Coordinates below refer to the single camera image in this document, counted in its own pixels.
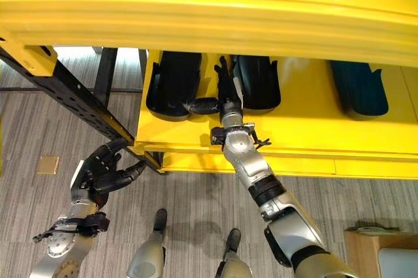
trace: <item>gray carpet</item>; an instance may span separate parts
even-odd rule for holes
[[[110,111],[131,133],[136,132],[139,100],[138,93],[110,97]],[[106,138],[39,91],[0,93],[0,113],[0,277],[27,277],[46,251],[46,242],[35,245],[31,237],[68,210],[69,183],[78,161]],[[61,157],[57,175],[35,174],[41,155]],[[134,162],[124,153],[120,166]],[[346,257],[343,230],[358,221],[418,231],[418,181],[284,177],[282,182],[316,219],[329,249],[340,257]],[[151,170],[110,195],[104,207],[111,220],[108,232],[96,238],[80,276],[124,277],[161,207],[169,213],[165,277],[213,278],[232,227],[242,231],[238,254],[254,277],[293,276],[274,260],[264,239],[264,222],[235,175],[160,176]]]

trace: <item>brown box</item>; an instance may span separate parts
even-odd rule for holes
[[[360,275],[367,278],[381,278],[379,250],[418,249],[418,234],[400,231],[376,230],[359,232],[347,230],[346,239],[348,264]]]

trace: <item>yellow panel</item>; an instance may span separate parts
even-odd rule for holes
[[[43,49],[40,46],[25,46],[0,27],[0,47],[34,76],[52,76],[54,73],[57,52],[52,46],[43,46]]]
[[[418,68],[402,67],[402,72],[418,120]]]
[[[24,44],[418,66],[418,0],[0,0]]]
[[[359,161],[349,159],[304,159],[266,157],[279,176],[325,178],[418,179],[418,162]],[[168,152],[162,170],[223,172],[234,170],[223,155]]]
[[[266,161],[277,175],[290,176],[333,176],[335,166],[332,159],[306,159],[292,157],[266,157]],[[222,154],[164,154],[163,170],[193,172],[235,172]]]
[[[418,179],[418,162],[335,160],[338,177]]]
[[[219,153],[210,145],[210,129],[219,126],[219,115],[190,116],[181,122],[164,121],[146,107],[152,63],[160,52],[151,51],[136,144],[148,151]],[[218,54],[204,54],[198,96],[217,95],[213,70]],[[354,121],[340,110],[328,63],[322,60],[277,58],[281,104],[263,115],[245,114],[255,122],[259,138],[270,138],[265,155],[309,157],[350,156],[418,159],[418,126],[400,67],[372,65],[383,69],[382,78],[389,101],[389,113],[371,121]]]

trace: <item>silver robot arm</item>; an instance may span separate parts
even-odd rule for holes
[[[85,219],[95,214],[97,208],[95,202],[87,199],[77,200],[71,204],[69,214],[60,220]],[[81,263],[93,245],[93,236],[67,232],[74,232],[76,227],[76,223],[57,224],[55,228],[57,231],[48,238],[46,255],[33,269],[30,278],[78,277]]]
[[[223,146],[225,158],[234,166],[239,180],[249,191],[268,223],[265,236],[276,260],[292,267],[296,278],[358,278],[356,273],[329,253],[315,221],[286,191],[265,158],[257,151],[270,142],[260,141],[254,124],[244,124],[239,90],[229,76],[226,61],[220,59],[218,106],[223,128],[211,130],[212,144]]]
[[[143,161],[126,170],[116,170],[121,155],[117,151],[127,142],[115,139],[81,161],[71,181],[71,208],[47,231],[35,236],[48,238],[46,255],[33,269],[30,278],[75,278],[93,245],[94,237],[107,231],[109,220],[99,210],[108,194],[134,181],[145,169]]]

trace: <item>black metal frame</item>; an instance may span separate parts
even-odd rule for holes
[[[103,48],[101,52],[93,95],[101,101],[105,107],[107,107],[109,103],[117,55],[117,48]]]
[[[0,59],[110,140],[123,137],[132,145],[134,137],[107,109],[116,53],[117,49],[103,49],[104,59],[100,62],[98,79],[93,91],[100,99],[78,81],[60,61],[57,61],[52,76],[43,77],[32,75],[2,48]],[[136,158],[144,159],[153,169],[161,168],[161,154],[147,153],[153,162],[145,156],[134,154],[130,149],[127,151]]]

